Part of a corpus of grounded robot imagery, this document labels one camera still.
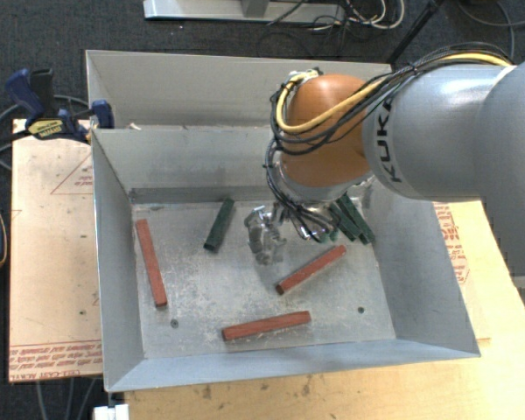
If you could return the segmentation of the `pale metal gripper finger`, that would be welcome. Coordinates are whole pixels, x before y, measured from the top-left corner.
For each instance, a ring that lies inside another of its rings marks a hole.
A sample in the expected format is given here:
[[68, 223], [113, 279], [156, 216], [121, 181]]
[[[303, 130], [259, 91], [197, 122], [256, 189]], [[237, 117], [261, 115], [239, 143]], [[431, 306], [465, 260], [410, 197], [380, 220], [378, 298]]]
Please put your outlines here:
[[271, 212], [265, 206], [255, 207], [244, 220], [248, 230], [248, 245], [252, 253], [270, 251]]
[[266, 229], [262, 232], [259, 251], [255, 253], [256, 261], [261, 265], [280, 263], [284, 256], [287, 240], [277, 230]]

